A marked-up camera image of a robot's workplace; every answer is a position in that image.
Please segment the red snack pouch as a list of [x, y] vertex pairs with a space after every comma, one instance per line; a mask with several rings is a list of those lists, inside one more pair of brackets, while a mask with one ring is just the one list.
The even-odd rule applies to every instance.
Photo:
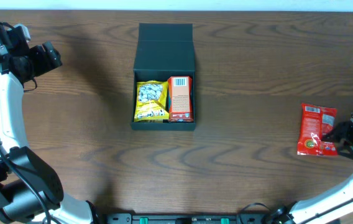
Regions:
[[302, 156], [337, 156], [335, 144], [323, 141], [334, 127], [337, 109], [301, 104], [302, 117], [297, 154]]

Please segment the yellow Hacks candy bag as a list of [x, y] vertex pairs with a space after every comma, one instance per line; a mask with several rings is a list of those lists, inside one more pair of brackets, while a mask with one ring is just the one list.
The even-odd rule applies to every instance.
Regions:
[[134, 122], [168, 119], [167, 93], [167, 82], [137, 82]]

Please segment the dark green gift box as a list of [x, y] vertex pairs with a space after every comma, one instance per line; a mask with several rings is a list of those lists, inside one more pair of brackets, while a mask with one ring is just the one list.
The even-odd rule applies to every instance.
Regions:
[[137, 102], [137, 83], [165, 82], [170, 77], [190, 77], [193, 117], [196, 116], [195, 48], [192, 24], [139, 24], [134, 62], [132, 109]]

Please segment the red orange snack box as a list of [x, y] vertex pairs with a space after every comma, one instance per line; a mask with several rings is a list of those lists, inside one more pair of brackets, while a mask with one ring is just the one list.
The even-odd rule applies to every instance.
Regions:
[[168, 79], [168, 112], [170, 122], [193, 122], [191, 77], [170, 77]]

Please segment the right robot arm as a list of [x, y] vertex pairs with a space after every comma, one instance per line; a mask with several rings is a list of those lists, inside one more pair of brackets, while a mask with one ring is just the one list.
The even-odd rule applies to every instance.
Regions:
[[[322, 137], [327, 142], [342, 143], [340, 156], [353, 160], [353, 113], [348, 121], [338, 123]], [[329, 223], [353, 212], [353, 173], [339, 185], [307, 200], [295, 202], [270, 213], [263, 223]]]

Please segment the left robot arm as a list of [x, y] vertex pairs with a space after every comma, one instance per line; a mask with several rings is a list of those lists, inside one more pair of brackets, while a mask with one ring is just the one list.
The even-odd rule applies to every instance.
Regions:
[[26, 26], [0, 22], [0, 221], [99, 223], [93, 204], [66, 194], [55, 170], [30, 149], [24, 85], [62, 61], [50, 42], [29, 47], [29, 41]]

